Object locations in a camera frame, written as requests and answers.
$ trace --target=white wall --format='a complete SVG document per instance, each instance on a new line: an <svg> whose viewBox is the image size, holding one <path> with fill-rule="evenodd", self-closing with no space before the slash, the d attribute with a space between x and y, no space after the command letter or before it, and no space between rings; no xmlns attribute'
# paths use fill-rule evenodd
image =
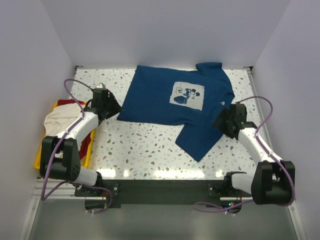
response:
<svg viewBox="0 0 320 240"><path fill-rule="evenodd" d="M253 66L290 0L42 0L76 65Z"/></svg>
<svg viewBox="0 0 320 240"><path fill-rule="evenodd" d="M296 167L296 200L310 240L320 234L319 9L319 0L292 0L253 68L259 95L274 103L267 124L274 149Z"/></svg>
<svg viewBox="0 0 320 240"><path fill-rule="evenodd" d="M39 0L0 3L0 239L20 235L43 121L73 65Z"/></svg>

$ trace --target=blue t-shirt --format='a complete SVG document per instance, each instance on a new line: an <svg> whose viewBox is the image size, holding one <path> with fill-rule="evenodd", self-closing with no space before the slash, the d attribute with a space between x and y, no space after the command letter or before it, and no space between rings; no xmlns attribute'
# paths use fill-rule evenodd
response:
<svg viewBox="0 0 320 240"><path fill-rule="evenodd" d="M229 108L234 92L222 63L199 63L196 69L138 65L117 119L184 124L176 144L200 161L223 135L212 123L223 108Z"/></svg>

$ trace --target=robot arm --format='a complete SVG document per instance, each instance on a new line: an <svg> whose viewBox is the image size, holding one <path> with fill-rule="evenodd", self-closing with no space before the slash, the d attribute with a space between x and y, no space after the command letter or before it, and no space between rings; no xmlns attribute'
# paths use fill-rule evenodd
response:
<svg viewBox="0 0 320 240"><path fill-rule="evenodd" d="M250 195L256 204L287 204L292 198L292 186L279 163L295 180L295 166L291 161L283 161L256 133L257 126L247 122L244 104L231 104L217 117L214 126L230 138L236 138L249 152L256 164L254 175L245 172L228 172L224 177L224 187L242 190Z"/></svg>
<svg viewBox="0 0 320 240"><path fill-rule="evenodd" d="M81 147L83 139L93 129L98 127L103 120L119 113L122 108L114 95L102 83L93 89L93 97L90 102L91 106L89 107L89 104L86 104L84 108L84 117L82 115L78 117L78 119L83 118L83 120L76 124L70 132L67 132L62 144L59 146L56 153L63 152L63 156L62 158L54 158L49 178L80 185L96 187L102 185L102 177L99 172L81 166L78 149ZM40 175L42 177L46 175L54 147L65 133L66 131L63 131L56 136L46 136L43 139L40 161Z"/></svg>

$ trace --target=white square print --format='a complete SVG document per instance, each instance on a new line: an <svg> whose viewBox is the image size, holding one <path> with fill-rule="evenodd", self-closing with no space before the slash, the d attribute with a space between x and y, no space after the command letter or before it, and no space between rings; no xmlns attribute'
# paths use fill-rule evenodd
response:
<svg viewBox="0 0 320 240"><path fill-rule="evenodd" d="M170 103L192 109L202 110L205 87L188 82L177 81L173 85Z"/></svg>

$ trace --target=red cloth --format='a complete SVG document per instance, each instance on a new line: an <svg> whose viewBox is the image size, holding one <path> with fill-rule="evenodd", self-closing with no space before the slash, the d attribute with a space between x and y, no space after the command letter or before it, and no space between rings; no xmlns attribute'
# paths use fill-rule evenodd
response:
<svg viewBox="0 0 320 240"><path fill-rule="evenodd" d="M60 100L58 100L58 106L66 105L66 104L74 104L74 103L75 103L75 101L73 99L60 99ZM91 142L90 134L91 134L91 132L83 139L83 141L81 143L81 148L79 151L80 159L82 159L85 155L87 155L88 146L89 146L89 143Z"/></svg>

